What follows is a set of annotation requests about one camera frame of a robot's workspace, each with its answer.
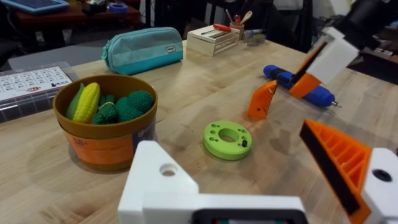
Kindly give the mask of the white orange left gripper right finger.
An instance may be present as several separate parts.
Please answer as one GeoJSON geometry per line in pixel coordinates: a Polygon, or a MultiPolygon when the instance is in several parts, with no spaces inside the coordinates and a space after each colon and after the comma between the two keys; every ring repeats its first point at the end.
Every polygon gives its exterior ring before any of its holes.
{"type": "Polygon", "coordinates": [[[345,223],[397,223],[397,154],[306,119],[300,137],[345,211],[345,223]]]}

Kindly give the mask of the bare white left gripper left finger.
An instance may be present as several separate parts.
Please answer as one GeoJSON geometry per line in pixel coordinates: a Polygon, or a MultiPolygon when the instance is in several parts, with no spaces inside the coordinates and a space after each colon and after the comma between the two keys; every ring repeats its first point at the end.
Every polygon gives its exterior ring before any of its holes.
{"type": "Polygon", "coordinates": [[[198,184],[155,141],[141,141],[118,205],[119,223],[144,223],[144,194],[199,193],[198,184]]]}

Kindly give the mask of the finger of the white orange right gripper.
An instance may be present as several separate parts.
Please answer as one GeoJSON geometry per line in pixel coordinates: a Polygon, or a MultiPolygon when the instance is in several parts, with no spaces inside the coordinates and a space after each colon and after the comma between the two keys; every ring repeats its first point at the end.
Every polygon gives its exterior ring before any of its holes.
{"type": "Polygon", "coordinates": [[[289,93],[303,98],[318,85],[328,84],[356,58],[358,52],[345,39],[335,39],[326,44],[289,93]]]}
{"type": "Polygon", "coordinates": [[[332,43],[336,39],[342,39],[344,35],[334,27],[326,27],[322,30],[322,35],[320,38],[314,43],[312,48],[307,54],[307,58],[304,63],[295,73],[292,79],[292,83],[296,84],[307,72],[311,64],[315,61],[318,55],[322,52],[322,50],[330,43],[332,43]]]}

